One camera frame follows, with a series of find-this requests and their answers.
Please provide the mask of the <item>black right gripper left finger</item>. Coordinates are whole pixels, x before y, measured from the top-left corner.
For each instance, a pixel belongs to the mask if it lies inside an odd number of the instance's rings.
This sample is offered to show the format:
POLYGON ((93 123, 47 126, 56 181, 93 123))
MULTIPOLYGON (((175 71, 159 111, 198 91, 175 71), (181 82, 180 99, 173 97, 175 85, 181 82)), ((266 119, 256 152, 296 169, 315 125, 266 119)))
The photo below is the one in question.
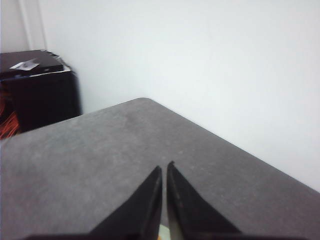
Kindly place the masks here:
POLYGON ((120 207, 88 233, 41 234, 27 240, 156 240, 163 199, 162 169, 154 170, 120 207))

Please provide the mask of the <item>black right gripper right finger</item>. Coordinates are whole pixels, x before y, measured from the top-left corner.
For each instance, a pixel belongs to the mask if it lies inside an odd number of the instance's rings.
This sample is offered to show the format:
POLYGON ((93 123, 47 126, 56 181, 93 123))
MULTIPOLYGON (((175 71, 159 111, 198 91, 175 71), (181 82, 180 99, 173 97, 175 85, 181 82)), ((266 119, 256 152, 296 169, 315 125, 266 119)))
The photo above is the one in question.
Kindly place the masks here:
POLYGON ((172 240, 299 240, 297 236, 248 234, 212 207, 176 168, 167 165, 166 205, 172 240))

